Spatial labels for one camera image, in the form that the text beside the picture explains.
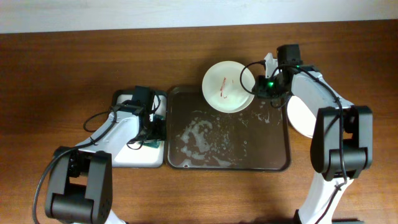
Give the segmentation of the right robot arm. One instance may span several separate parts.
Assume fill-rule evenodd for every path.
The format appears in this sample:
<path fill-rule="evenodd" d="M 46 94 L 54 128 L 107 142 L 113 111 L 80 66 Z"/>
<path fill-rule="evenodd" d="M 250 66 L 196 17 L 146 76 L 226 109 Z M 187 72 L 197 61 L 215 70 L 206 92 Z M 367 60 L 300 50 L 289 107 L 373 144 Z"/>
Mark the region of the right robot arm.
<path fill-rule="evenodd" d="M 315 117 L 310 145 L 315 171 L 293 223 L 332 223 L 345 190 L 373 161 L 373 112 L 342 98 L 314 66 L 265 65 L 253 88 L 256 96 L 299 98 Z"/>

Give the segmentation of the green yellow sponge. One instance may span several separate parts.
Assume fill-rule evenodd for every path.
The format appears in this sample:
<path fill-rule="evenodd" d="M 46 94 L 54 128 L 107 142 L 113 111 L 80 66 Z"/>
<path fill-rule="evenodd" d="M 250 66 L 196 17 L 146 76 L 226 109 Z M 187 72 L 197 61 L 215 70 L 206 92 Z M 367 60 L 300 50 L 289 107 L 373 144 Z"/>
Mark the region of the green yellow sponge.
<path fill-rule="evenodd" d="M 160 142 L 161 141 L 144 141 L 143 146 L 147 146 L 147 147 L 152 147 L 152 148 L 158 148 L 160 146 Z"/>

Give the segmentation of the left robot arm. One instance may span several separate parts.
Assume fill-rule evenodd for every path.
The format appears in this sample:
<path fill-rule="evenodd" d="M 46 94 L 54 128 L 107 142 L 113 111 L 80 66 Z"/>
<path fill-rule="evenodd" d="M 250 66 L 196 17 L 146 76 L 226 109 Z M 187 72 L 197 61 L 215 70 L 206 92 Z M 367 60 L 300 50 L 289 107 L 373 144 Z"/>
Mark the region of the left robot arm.
<path fill-rule="evenodd" d="M 74 147 L 59 147 L 49 178 L 45 214 L 62 223 L 122 223 L 113 211 L 113 168 L 158 167 L 165 118 L 143 108 L 114 106 L 108 119 Z"/>

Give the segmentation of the cream plate with red stain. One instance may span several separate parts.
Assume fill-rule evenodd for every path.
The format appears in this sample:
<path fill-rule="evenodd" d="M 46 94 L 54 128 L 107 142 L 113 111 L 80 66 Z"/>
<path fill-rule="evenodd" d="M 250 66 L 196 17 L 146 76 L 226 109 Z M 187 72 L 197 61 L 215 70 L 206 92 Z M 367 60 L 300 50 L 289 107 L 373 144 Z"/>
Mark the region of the cream plate with red stain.
<path fill-rule="evenodd" d="M 223 113 L 236 113 L 247 108 L 254 95 L 244 90 L 255 84 L 253 74 L 244 65 L 234 61 L 214 64 L 205 73 L 201 90 L 206 102 L 215 110 Z"/>

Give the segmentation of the pink plate with red stain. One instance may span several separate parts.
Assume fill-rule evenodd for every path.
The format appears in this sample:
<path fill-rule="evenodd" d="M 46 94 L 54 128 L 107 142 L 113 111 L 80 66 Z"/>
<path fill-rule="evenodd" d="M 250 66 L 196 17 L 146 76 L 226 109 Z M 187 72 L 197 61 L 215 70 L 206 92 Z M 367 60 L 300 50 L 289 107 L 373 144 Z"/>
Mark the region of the pink plate with red stain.
<path fill-rule="evenodd" d="M 292 96 L 287 103 L 287 116 L 293 128 L 305 137 L 312 138 L 319 105 L 315 100 Z"/>

